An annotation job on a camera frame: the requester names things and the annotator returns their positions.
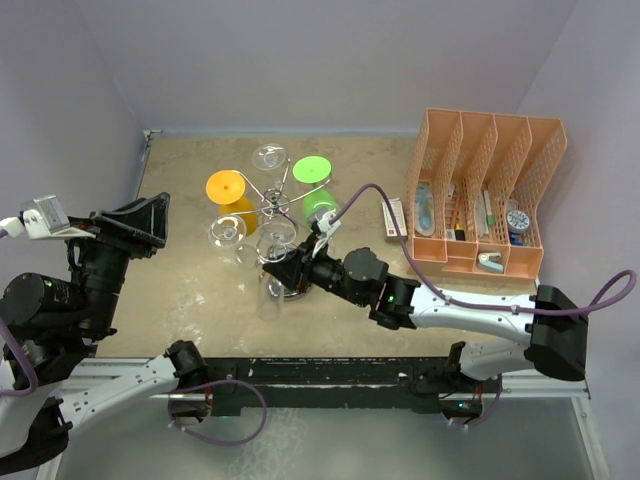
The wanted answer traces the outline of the orange plastic goblet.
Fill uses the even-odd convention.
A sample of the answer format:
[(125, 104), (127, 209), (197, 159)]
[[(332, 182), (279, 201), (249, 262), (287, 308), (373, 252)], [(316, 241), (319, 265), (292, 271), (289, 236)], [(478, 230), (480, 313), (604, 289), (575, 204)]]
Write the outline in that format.
[(205, 186), (210, 201), (219, 207), (219, 214), (237, 214), (246, 225), (247, 235), (257, 229), (254, 204), (246, 194), (247, 181), (235, 170), (219, 170), (212, 174)]

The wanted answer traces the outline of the clear tall glass back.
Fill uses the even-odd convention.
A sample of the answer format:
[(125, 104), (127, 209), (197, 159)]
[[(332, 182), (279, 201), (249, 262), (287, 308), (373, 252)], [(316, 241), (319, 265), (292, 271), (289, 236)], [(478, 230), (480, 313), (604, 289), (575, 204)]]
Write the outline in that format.
[(219, 215), (207, 230), (217, 258), (244, 271), (253, 270), (258, 264), (257, 250), (247, 242), (247, 235), (246, 223), (236, 214)]

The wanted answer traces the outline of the chrome wine glass rack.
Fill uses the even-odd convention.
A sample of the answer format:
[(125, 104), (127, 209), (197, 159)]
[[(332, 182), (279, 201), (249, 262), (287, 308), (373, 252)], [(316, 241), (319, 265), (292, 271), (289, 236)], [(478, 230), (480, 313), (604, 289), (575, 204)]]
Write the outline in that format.
[(235, 260), (252, 269), (264, 263), (280, 261), (294, 249), (301, 228), (328, 212), (338, 210), (338, 202), (329, 192), (331, 162), (319, 155), (305, 156), (295, 162), (278, 144), (265, 144), (252, 154), (255, 168), (275, 175), (274, 185), (261, 192), (257, 213), (257, 243), (241, 243), (235, 248)]

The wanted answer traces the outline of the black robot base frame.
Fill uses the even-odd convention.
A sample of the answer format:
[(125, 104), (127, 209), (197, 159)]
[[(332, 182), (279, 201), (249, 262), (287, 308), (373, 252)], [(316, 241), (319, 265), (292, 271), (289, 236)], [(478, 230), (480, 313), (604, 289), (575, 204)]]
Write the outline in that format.
[(207, 392), (212, 416), (265, 405), (478, 417), (482, 402), (500, 387), (495, 379), (461, 375), (445, 357), (208, 357), (178, 383), (193, 395)]

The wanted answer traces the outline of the white red small box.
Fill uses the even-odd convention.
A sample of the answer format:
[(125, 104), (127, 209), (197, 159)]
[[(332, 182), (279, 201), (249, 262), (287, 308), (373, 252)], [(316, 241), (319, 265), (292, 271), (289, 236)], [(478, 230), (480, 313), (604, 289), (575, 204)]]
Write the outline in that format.
[(408, 232), (402, 201), (399, 198), (391, 198), (389, 204), (386, 204), (386, 202), (382, 200), (381, 206), (385, 240), (389, 242), (406, 240)]

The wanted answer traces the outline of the green plastic goblet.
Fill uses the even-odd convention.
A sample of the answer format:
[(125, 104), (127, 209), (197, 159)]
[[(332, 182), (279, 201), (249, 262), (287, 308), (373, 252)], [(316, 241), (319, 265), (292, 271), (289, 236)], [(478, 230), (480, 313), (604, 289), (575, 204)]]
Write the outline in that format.
[(303, 157), (293, 166), (295, 190), (291, 206), (307, 231), (311, 230), (318, 213), (339, 209), (330, 191), (332, 172), (331, 162), (319, 155)]

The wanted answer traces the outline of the blue item in tray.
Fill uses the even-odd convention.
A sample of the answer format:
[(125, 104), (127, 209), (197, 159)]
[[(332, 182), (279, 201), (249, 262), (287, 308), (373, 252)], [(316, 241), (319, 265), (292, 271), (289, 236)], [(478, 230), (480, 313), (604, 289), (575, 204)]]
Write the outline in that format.
[(428, 184), (419, 183), (415, 192), (415, 230), (430, 237), (435, 232), (434, 199)]

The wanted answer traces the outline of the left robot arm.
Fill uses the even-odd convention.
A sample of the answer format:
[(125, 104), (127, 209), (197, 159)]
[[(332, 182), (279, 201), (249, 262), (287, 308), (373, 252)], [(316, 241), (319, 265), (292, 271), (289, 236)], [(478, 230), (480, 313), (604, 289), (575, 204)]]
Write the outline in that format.
[(165, 247), (170, 195), (139, 198), (86, 217), (64, 213), (48, 195), (22, 204), (1, 222), (2, 236), (66, 245), (67, 280), (27, 272), (1, 294), (1, 472), (39, 467), (60, 455), (81, 429), (137, 399), (180, 388), (194, 392), (206, 363), (191, 341), (176, 341), (111, 388), (68, 398), (55, 392), (112, 326), (131, 261)]

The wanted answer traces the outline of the orange desk file organizer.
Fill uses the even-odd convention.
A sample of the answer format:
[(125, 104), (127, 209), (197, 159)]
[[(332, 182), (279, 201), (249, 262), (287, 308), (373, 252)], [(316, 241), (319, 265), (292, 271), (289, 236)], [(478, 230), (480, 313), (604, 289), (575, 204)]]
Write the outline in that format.
[[(544, 257), (537, 210), (566, 147), (558, 118), (427, 109), (406, 176), (408, 248), (420, 271), (509, 283), (535, 280)], [(419, 183), (433, 194), (430, 237), (415, 230)], [(507, 230), (512, 209), (531, 219), (519, 237)], [(480, 252), (499, 252), (504, 273), (479, 269)]]

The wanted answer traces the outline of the clear wine glass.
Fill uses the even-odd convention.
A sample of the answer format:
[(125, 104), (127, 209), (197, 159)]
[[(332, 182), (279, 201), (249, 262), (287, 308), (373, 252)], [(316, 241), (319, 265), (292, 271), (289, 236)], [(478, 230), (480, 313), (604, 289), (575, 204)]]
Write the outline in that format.
[(257, 253), (262, 267), (259, 275), (257, 316), (272, 322), (279, 318), (284, 304), (285, 286), (269, 270), (287, 257), (296, 240), (297, 227), (286, 217), (274, 217), (258, 229)]
[(290, 163), (289, 152), (276, 143), (268, 143), (258, 147), (251, 156), (252, 165), (261, 171), (273, 171), (287, 168)]

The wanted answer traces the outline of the blue stapler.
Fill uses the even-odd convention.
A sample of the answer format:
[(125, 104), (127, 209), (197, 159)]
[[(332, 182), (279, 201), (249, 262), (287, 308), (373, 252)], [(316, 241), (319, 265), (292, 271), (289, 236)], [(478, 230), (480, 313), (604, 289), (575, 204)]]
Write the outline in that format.
[(502, 255), (499, 252), (480, 252), (477, 256), (476, 264), (479, 269), (489, 273), (504, 273)]

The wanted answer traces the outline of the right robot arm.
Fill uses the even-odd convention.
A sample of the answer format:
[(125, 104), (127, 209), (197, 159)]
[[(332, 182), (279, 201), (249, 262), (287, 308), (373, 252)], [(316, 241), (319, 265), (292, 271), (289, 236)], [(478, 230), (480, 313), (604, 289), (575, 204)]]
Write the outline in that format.
[(431, 288), (390, 273), (367, 247), (337, 259), (312, 240), (263, 269), (297, 293), (315, 286), (366, 308), (371, 320), (389, 330), (450, 328), (489, 336), (487, 342), (452, 346), (444, 376), (456, 391), (524, 370), (567, 382), (586, 377), (588, 318), (564, 313), (573, 305), (555, 287), (512, 296)]

